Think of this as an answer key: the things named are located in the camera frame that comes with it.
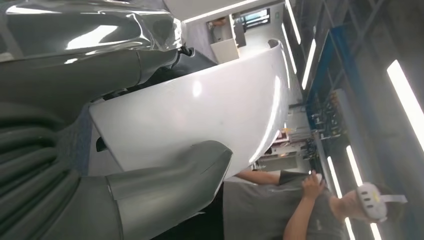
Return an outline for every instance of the window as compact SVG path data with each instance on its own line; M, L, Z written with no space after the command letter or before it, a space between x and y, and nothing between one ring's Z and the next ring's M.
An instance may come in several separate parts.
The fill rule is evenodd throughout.
M246 30L269 24L271 22L270 9L243 14L240 20Z

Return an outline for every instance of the shiny gray plastic cover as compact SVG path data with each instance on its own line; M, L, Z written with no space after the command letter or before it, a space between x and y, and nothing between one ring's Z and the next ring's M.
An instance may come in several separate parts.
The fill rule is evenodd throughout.
M0 62L120 49L169 51L183 24L142 0L0 2Z
M163 167L108 176L125 240L149 240L214 199L232 151L217 141L193 145Z

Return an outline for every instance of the white curved panel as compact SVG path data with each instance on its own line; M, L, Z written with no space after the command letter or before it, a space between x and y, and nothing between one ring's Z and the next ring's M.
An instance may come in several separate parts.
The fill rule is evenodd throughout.
M256 161L283 128L288 85L281 43L90 108L124 171L157 167L206 140L233 151L226 177Z

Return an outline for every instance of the gray t-shirt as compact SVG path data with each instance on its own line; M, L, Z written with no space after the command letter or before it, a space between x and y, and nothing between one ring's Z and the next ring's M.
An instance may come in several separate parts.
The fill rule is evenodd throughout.
M223 221L225 240L282 240L302 199L303 173L282 171L280 185L225 182ZM325 189L316 199L307 226L308 240L344 240L344 225L330 209L332 194Z

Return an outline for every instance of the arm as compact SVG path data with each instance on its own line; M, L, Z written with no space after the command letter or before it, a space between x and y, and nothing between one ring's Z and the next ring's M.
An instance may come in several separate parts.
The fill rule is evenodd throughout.
M315 199L323 191L325 183L318 182L315 171L303 183L303 197L288 221L283 240L306 240L309 218L315 205Z
M235 175L239 179L243 179L258 185L274 184L278 185L280 176L266 171L244 170Z

